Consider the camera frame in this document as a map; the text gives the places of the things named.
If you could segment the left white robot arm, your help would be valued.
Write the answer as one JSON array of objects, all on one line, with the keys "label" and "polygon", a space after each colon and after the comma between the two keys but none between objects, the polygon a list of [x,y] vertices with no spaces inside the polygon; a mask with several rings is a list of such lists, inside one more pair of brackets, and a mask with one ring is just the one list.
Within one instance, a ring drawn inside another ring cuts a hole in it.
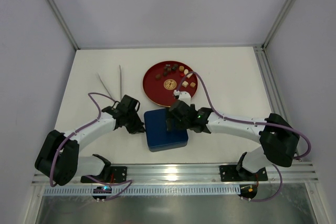
[{"label": "left white robot arm", "polygon": [[80,177],[83,183],[112,182],[111,162],[98,154],[81,157],[80,152],[98,138],[126,128],[129,134],[145,132],[138,110],[138,100],[124,95],[121,101],[98,110],[91,122],[68,132],[50,131],[39,151],[35,168],[49,178],[51,187],[64,186],[73,178]]}]

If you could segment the blue box lid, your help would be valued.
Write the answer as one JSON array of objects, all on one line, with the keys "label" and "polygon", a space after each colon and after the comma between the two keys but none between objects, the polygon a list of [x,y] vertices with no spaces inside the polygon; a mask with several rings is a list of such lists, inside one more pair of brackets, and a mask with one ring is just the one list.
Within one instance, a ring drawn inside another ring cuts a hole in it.
[{"label": "blue box lid", "polygon": [[166,109],[146,111],[144,113],[146,141],[149,138],[187,138],[187,130],[166,130]]}]

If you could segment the metal serving tongs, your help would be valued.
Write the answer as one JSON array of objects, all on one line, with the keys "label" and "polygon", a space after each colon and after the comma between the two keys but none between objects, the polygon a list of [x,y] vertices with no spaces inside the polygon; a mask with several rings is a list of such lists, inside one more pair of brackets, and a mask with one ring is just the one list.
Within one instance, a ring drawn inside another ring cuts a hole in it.
[{"label": "metal serving tongs", "polygon": [[123,97],[123,73],[121,65],[117,68],[117,77],[109,78],[103,73],[96,72],[97,79],[108,97],[113,101],[120,101]]}]

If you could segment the blue chocolate box with tray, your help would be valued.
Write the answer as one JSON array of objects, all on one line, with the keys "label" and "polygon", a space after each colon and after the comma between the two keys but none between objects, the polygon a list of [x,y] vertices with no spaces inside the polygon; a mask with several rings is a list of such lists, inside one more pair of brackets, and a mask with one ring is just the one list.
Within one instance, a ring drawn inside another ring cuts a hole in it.
[{"label": "blue chocolate box with tray", "polygon": [[188,143],[187,138],[149,138],[147,139],[147,145],[151,152],[166,151],[175,148],[185,147]]}]

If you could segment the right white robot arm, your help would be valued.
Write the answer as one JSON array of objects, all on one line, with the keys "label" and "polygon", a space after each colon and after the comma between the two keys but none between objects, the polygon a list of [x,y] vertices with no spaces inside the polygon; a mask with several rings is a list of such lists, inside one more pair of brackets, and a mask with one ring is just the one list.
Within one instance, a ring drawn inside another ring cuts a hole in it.
[{"label": "right white robot arm", "polygon": [[218,133],[246,138],[260,145],[252,152],[244,152],[236,166],[242,180],[250,180],[264,167],[290,167],[295,157],[299,135],[279,115],[271,113],[265,119],[239,119],[219,114],[211,108],[197,110],[194,104],[177,100],[167,110],[167,129],[195,133]]}]

